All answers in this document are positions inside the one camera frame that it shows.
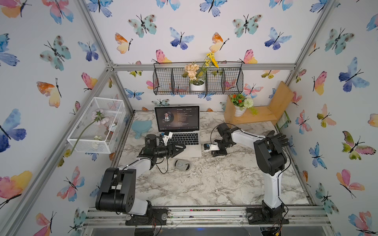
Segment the grey wireless mouse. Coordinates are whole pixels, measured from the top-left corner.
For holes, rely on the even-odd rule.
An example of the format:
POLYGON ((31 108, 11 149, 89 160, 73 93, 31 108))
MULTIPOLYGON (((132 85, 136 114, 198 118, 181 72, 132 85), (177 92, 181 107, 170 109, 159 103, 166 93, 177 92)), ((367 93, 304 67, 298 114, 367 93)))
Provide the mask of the grey wireless mouse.
POLYGON ((187 160, 177 159, 174 166, 177 170, 186 172, 191 168, 191 163, 187 160))

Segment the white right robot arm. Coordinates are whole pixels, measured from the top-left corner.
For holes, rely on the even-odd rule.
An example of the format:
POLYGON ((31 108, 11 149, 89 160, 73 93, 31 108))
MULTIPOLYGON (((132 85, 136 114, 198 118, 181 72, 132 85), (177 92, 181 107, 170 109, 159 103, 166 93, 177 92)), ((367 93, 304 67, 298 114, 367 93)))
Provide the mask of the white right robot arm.
POLYGON ((254 150, 257 165, 264 173, 264 199, 262 201, 262 216, 272 220, 283 215, 284 203, 280 199, 282 173, 285 170, 287 157, 283 148, 289 145, 289 138, 282 133, 271 131, 266 136, 260 136, 240 128, 219 130, 220 140, 204 144, 204 149, 212 155, 225 156, 227 148, 243 145, 254 150))

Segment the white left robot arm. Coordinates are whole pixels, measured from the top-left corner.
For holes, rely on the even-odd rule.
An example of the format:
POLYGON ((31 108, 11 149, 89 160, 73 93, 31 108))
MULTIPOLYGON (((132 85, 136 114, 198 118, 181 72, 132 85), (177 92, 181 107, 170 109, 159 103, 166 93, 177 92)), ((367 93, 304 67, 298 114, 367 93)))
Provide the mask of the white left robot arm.
POLYGON ((150 202, 136 197, 136 180, 143 173, 157 165, 158 158, 172 158, 182 153, 186 145, 169 143, 167 145, 146 145, 136 161, 119 168, 106 169, 95 208, 100 211, 147 215, 150 202))

